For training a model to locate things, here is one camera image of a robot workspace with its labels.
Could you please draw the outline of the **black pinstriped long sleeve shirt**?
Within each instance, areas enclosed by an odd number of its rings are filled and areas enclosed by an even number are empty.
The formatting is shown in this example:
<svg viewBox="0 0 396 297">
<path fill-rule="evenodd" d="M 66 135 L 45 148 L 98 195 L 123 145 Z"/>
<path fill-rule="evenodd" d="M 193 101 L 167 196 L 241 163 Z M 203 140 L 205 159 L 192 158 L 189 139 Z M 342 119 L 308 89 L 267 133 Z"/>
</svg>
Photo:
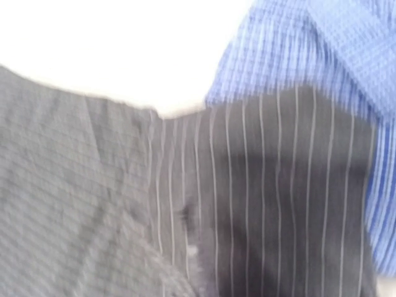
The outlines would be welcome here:
<svg viewBox="0 0 396 297">
<path fill-rule="evenodd" d="M 1 69 L 2 296 L 376 296 L 376 142 L 309 86 L 163 119 Z"/>
</svg>

